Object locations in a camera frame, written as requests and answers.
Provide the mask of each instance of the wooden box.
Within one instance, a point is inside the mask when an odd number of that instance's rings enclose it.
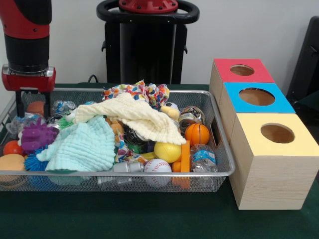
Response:
[[[219,111],[228,141],[236,113],[295,113],[274,83],[224,83]]]
[[[319,169],[319,147],[296,114],[237,113],[230,176],[240,210],[303,206]]]
[[[214,59],[209,91],[218,106],[224,82],[274,83],[274,80],[259,59]]]

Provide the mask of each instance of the black cable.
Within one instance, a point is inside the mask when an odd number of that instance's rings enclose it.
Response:
[[[91,82],[91,79],[92,78],[94,78],[95,79],[95,81],[96,81],[96,83],[99,83],[99,80],[98,80],[98,78],[96,77],[96,75],[91,75],[90,77],[89,77],[89,80],[88,80],[88,83],[90,83]]]

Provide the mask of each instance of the baseball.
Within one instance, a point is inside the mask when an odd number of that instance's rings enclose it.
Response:
[[[144,168],[145,173],[171,173],[170,165],[162,159],[153,159],[149,161]],[[146,183],[153,188],[162,188],[166,186],[170,177],[144,177]]]

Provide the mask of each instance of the purple spiky toy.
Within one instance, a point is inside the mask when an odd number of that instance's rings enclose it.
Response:
[[[47,127],[46,124],[41,124],[41,119],[38,119],[36,124],[31,124],[24,127],[21,137],[21,146],[25,153],[30,154],[35,150],[52,144],[57,133],[52,127]]]

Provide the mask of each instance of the wire mesh tray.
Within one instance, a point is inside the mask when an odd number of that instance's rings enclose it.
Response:
[[[101,101],[101,89],[57,88],[51,94],[52,102],[73,101],[76,105],[87,101]],[[23,94],[25,107],[34,101],[44,101],[43,95]],[[197,106],[205,114],[205,125],[210,130],[209,145],[216,156],[216,173],[118,173],[118,172],[75,172],[53,174],[49,172],[0,171],[0,191],[159,191],[159,192],[216,192],[225,178],[235,170],[229,143],[222,126],[214,97],[208,91],[170,91],[170,102],[180,109]],[[16,115],[15,99],[12,98],[0,115],[0,155],[4,145],[15,135],[7,132],[6,123]],[[146,183],[146,177],[155,177],[168,184],[154,188]]]

